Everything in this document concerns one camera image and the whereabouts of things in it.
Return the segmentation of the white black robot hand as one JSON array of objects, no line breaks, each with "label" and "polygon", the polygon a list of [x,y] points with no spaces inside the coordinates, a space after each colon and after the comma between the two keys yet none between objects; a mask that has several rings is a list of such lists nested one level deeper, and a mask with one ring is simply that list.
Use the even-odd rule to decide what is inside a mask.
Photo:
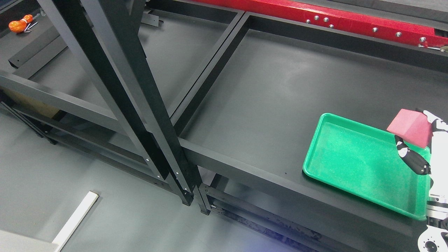
[{"label": "white black robot hand", "polygon": [[428,110],[417,109],[416,111],[424,113],[432,125],[432,137],[428,146],[431,153],[430,161],[411,150],[407,145],[409,142],[394,135],[398,155],[415,174],[430,176],[431,200],[447,203],[447,123]]}]

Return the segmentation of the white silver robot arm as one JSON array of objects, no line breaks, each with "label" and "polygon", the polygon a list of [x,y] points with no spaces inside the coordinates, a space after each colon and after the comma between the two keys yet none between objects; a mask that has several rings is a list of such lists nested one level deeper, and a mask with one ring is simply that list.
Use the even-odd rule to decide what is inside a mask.
[{"label": "white silver robot arm", "polygon": [[447,204],[427,201],[427,229],[417,241],[420,252],[447,252]]}]

